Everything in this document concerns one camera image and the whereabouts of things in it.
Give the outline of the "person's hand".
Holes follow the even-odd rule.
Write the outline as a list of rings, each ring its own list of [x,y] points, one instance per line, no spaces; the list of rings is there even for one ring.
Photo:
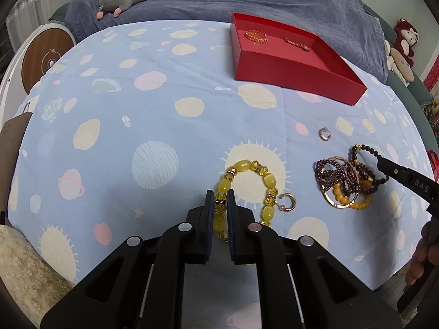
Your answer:
[[[424,265],[427,262],[438,266],[438,244],[430,245],[428,243],[428,236],[430,233],[431,222],[424,224],[421,230],[421,239],[418,241],[416,250],[412,256],[409,264],[409,269],[405,275],[405,282],[407,285],[414,284],[424,274]]]

